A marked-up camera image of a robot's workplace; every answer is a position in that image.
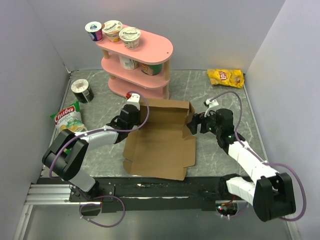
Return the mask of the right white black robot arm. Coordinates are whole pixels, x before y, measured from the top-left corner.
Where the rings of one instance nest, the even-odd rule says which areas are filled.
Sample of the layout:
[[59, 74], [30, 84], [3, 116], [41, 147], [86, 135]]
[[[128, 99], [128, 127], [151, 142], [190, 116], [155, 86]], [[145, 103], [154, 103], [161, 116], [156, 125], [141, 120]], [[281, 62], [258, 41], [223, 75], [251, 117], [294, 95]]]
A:
[[218, 146], [248, 174], [245, 180], [238, 174], [222, 176], [218, 193], [223, 199], [236, 196], [249, 203], [257, 217], [267, 222], [296, 212], [293, 181], [260, 161], [246, 139], [234, 126], [233, 112], [226, 108], [195, 113], [187, 124], [191, 133], [215, 135]]

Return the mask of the brown cardboard box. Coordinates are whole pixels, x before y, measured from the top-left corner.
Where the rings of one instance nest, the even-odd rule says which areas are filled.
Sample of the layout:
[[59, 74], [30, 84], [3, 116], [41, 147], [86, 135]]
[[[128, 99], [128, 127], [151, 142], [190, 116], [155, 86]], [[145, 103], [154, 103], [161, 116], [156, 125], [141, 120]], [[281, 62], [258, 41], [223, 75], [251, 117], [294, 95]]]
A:
[[123, 168], [132, 175], [182, 181], [196, 163], [196, 137], [187, 124], [195, 110], [189, 101], [140, 100], [144, 126], [128, 134]]

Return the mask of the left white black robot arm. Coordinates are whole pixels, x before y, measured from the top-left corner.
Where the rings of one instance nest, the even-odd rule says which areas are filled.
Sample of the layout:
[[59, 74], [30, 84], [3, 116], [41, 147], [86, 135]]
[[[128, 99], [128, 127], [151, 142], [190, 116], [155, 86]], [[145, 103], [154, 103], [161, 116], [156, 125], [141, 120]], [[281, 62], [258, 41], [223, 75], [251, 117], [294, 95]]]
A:
[[87, 132], [62, 130], [42, 157], [42, 163], [62, 180], [71, 183], [87, 201], [99, 196], [99, 182], [81, 169], [86, 153], [118, 144], [141, 124], [140, 107], [126, 104], [107, 125]]

